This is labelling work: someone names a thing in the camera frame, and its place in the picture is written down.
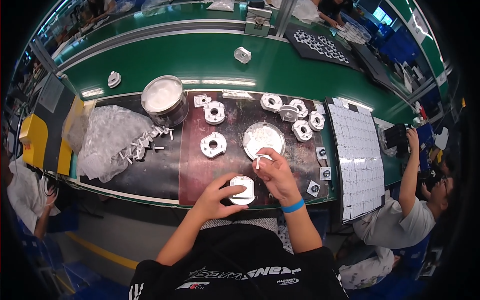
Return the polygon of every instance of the worker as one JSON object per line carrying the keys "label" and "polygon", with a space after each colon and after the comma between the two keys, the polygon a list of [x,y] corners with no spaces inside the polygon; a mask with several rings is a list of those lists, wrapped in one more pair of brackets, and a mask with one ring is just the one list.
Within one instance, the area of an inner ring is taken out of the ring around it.
{"label": "worker", "polygon": [[22,156],[10,162],[3,146],[1,176],[7,185],[7,195],[13,210],[27,229],[38,239],[43,240],[48,219],[72,204],[73,197],[69,191],[71,188],[62,188],[59,192],[60,198],[57,199],[55,189],[53,187],[47,189],[45,177],[39,180],[37,174],[27,168]]}
{"label": "worker", "polygon": [[320,18],[334,28],[337,28],[338,25],[345,26],[340,16],[340,10],[343,8],[351,12],[353,9],[352,0],[312,0],[312,2],[318,7]]}
{"label": "worker", "polygon": [[264,219],[229,225],[221,220],[248,208],[220,203],[246,189],[222,188],[239,175],[225,174],[205,188],[156,260],[137,265],[130,298],[347,299],[333,254],[322,246],[288,162],[272,148],[258,154],[272,158],[260,158],[259,169],[254,160],[252,167],[280,201],[294,254],[283,249]]}
{"label": "worker", "polygon": [[417,130],[407,130],[410,158],[400,183],[398,201],[391,197],[385,205],[353,223],[357,236],[367,245],[400,249],[418,244],[447,209],[452,197],[453,178],[442,179],[432,188],[428,202],[415,196],[420,165],[420,146]]}
{"label": "worker", "polygon": [[92,17],[86,23],[95,23],[109,13],[114,12],[116,7],[117,3],[115,0],[88,0],[88,8],[92,13]]}

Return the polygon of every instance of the white plastic bag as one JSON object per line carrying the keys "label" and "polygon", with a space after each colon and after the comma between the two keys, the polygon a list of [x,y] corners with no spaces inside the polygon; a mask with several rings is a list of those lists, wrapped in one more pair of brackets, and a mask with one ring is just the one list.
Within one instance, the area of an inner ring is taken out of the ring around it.
{"label": "white plastic bag", "polygon": [[[281,4],[282,0],[272,0],[272,5],[276,8],[280,8]],[[298,0],[292,15],[307,24],[322,21],[312,0]]]}
{"label": "white plastic bag", "polygon": [[235,0],[214,0],[207,9],[211,11],[232,12],[234,5]]}
{"label": "white plastic bag", "polygon": [[77,174],[90,180],[110,181],[123,172],[128,161],[119,152],[153,126],[152,120],[129,109],[108,105],[94,108],[77,159]]}

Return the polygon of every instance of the left hand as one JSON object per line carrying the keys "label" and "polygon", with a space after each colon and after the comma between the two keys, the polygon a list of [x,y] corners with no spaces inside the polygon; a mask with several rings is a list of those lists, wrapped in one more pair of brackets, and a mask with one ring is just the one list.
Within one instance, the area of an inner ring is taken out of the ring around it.
{"label": "left hand", "polygon": [[198,198],[190,211],[196,214],[197,218],[206,222],[212,219],[225,218],[231,214],[239,212],[240,210],[247,209],[248,205],[225,206],[220,203],[220,200],[223,198],[239,194],[247,189],[241,185],[227,186],[221,189],[225,182],[240,175],[241,174],[237,173],[228,173],[215,179],[205,188],[203,194]]}

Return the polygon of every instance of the yellow panel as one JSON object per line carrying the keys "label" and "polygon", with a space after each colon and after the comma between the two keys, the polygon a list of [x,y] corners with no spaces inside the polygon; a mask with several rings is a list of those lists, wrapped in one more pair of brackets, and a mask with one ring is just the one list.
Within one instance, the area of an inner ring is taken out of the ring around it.
{"label": "yellow panel", "polygon": [[19,140],[24,146],[24,162],[43,168],[43,159],[47,147],[48,128],[45,121],[36,114],[26,117],[20,129]]}

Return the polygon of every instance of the person's arm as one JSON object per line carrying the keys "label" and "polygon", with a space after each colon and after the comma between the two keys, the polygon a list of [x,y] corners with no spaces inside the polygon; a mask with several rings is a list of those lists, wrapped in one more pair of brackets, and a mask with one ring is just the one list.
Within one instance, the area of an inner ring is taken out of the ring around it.
{"label": "person's arm", "polygon": [[[256,159],[252,163],[253,171],[264,181],[272,195],[282,206],[298,203],[301,195],[285,158],[272,148],[262,148],[258,154],[265,154],[273,159],[260,158],[259,169],[256,168]],[[284,215],[292,249],[295,253],[310,251],[322,246],[322,239],[310,220],[305,205],[294,212],[284,213]]]}
{"label": "person's arm", "polygon": [[192,250],[195,239],[202,225],[211,219],[225,218],[231,214],[247,209],[248,205],[224,206],[220,203],[223,198],[245,191],[241,185],[221,187],[230,179],[240,174],[228,173],[215,179],[198,198],[193,208],[187,213],[177,230],[168,239],[165,246],[156,257],[162,265],[171,266],[185,257]]}
{"label": "person's arm", "polygon": [[430,192],[427,190],[427,185],[425,183],[421,184],[421,193],[427,200],[430,200]]}
{"label": "person's arm", "polygon": [[420,165],[419,136],[415,128],[407,130],[408,143],[410,144],[410,158],[400,183],[398,203],[402,208],[403,217],[408,216],[415,204],[415,190],[417,189],[417,173]]}

